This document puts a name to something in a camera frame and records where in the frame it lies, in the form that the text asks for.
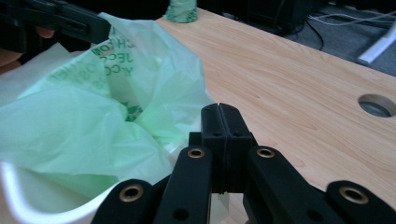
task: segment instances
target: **human hand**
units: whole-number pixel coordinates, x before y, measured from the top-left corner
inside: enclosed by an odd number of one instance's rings
[[[35,28],[37,33],[43,38],[51,38],[53,31],[41,27]],[[21,57],[21,53],[0,47],[0,74],[21,66],[17,61]]]

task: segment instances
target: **white cable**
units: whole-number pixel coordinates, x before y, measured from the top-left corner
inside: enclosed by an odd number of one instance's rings
[[[342,25],[349,25],[349,24],[353,24],[353,23],[358,23],[358,22],[361,22],[361,21],[376,21],[377,19],[389,17],[389,16],[392,16],[394,14],[396,14],[396,11],[392,11],[392,12],[387,13],[387,14],[383,14],[383,15],[380,15],[380,16],[372,17],[372,18],[366,18],[366,19],[355,18],[355,17],[351,17],[351,16],[348,16],[348,15],[344,15],[344,14],[331,14],[331,15],[324,15],[324,16],[318,16],[318,17],[313,17],[313,16],[309,15],[308,19],[311,19],[311,20],[314,20],[314,21],[319,21],[319,22],[327,24],[327,25],[342,26]],[[347,22],[341,22],[341,23],[330,23],[330,22],[326,22],[326,21],[320,20],[322,18],[328,18],[328,17],[332,17],[332,16],[345,16],[345,17],[349,17],[351,19],[354,19],[354,21],[347,21]]]

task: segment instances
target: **crumpled plastic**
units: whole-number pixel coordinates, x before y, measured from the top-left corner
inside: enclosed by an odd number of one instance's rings
[[[171,0],[164,15],[168,21],[187,23],[198,20],[196,0]]]
[[[213,104],[199,57],[158,23],[101,16],[109,40],[78,56],[57,44],[0,76],[0,161],[87,197],[169,175]]]

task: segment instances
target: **wooden table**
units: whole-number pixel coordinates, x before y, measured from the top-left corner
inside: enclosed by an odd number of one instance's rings
[[[364,94],[396,102],[395,77],[204,10],[196,22],[158,23],[201,57],[213,98],[237,107],[259,144],[278,149],[310,184],[350,180],[396,208],[396,117],[359,106]],[[232,196],[223,223],[246,221],[240,200]]]

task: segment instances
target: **compostable bag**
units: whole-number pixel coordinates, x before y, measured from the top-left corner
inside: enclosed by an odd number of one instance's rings
[[[200,59],[155,21],[101,16],[109,40],[78,56],[57,44],[0,76],[0,160],[88,197],[169,175],[213,103]]]

